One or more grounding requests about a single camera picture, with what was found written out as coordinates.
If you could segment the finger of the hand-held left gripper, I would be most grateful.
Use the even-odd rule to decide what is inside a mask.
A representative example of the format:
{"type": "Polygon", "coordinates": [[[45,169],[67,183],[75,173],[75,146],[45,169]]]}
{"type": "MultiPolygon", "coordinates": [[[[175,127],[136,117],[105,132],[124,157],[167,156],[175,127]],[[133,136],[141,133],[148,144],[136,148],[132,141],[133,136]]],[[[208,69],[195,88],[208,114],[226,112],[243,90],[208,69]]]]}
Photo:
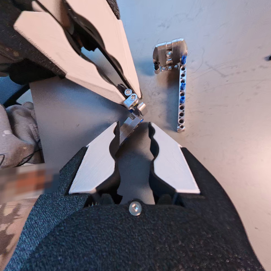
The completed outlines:
{"type": "Polygon", "coordinates": [[[79,56],[70,45],[63,28],[46,12],[23,11],[14,29],[65,73],[65,77],[115,103],[124,96],[106,82],[96,66],[79,56]]]}
{"type": "Polygon", "coordinates": [[[116,70],[126,86],[142,99],[142,93],[130,52],[123,23],[106,0],[66,1],[71,16],[78,23],[86,23],[86,30],[94,35],[98,48],[116,70]]]}

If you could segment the grey desk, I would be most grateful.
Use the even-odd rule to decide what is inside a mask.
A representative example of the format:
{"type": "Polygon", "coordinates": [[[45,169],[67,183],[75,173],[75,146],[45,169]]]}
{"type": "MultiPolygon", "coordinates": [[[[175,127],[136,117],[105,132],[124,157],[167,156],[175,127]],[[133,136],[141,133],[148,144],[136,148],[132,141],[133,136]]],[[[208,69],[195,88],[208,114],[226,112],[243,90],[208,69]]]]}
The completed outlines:
{"type": "Polygon", "coordinates": [[[270,1],[117,1],[148,113],[120,151],[122,204],[154,204],[148,122],[186,147],[235,205],[270,270],[270,1]],[[153,70],[158,43],[188,46],[185,131],[179,72],[153,70]]]}

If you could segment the long grey beam panel assembly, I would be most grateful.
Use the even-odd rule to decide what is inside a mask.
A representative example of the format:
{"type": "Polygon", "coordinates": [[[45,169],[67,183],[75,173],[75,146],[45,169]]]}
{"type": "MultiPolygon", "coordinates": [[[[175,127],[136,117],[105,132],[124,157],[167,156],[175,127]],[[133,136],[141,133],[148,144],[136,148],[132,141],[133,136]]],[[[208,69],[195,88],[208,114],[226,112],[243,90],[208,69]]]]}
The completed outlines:
{"type": "Polygon", "coordinates": [[[183,38],[157,44],[153,51],[154,73],[179,71],[177,132],[185,131],[188,47],[183,38]]]}

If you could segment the dark blue chair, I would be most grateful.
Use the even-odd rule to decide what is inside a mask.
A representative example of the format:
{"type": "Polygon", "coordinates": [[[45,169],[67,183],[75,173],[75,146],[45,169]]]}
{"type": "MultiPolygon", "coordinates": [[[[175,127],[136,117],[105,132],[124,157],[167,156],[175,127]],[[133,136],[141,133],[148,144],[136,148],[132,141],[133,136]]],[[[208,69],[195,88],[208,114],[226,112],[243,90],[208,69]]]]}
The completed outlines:
{"type": "Polygon", "coordinates": [[[1,104],[7,108],[11,105],[21,105],[25,102],[33,102],[29,86],[16,84],[8,76],[0,77],[1,104]]]}

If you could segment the silver curved toy panel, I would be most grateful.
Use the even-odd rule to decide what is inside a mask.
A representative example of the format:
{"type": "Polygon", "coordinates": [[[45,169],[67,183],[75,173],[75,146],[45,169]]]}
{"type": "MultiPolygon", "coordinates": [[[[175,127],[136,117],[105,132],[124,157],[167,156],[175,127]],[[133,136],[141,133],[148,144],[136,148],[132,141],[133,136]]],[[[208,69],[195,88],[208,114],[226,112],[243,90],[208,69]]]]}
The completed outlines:
{"type": "Polygon", "coordinates": [[[147,114],[146,104],[141,102],[133,90],[128,89],[123,84],[118,84],[117,88],[125,97],[124,106],[132,113],[134,118],[138,115],[145,116],[147,114]]]}

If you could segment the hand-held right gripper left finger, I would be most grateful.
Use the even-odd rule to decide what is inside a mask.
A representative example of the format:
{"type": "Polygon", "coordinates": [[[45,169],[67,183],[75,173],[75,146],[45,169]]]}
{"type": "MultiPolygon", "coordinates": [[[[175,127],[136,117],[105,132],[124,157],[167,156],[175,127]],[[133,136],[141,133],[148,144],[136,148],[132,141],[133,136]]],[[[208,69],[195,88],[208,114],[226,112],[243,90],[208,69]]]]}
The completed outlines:
{"type": "Polygon", "coordinates": [[[116,121],[83,147],[85,154],[69,189],[71,194],[90,194],[98,202],[103,194],[109,194],[115,204],[122,196],[117,194],[120,172],[116,153],[120,146],[120,122],[116,121]]]}

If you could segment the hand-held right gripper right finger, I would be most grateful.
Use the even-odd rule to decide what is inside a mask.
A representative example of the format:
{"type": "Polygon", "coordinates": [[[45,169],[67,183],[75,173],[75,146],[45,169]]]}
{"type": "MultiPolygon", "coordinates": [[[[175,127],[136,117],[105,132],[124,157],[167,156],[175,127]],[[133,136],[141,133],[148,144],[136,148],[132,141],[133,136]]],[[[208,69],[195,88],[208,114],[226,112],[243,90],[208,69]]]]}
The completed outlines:
{"type": "Polygon", "coordinates": [[[200,189],[182,152],[182,146],[153,122],[148,124],[151,139],[149,185],[155,203],[169,195],[173,204],[181,194],[200,196],[200,189]]]}

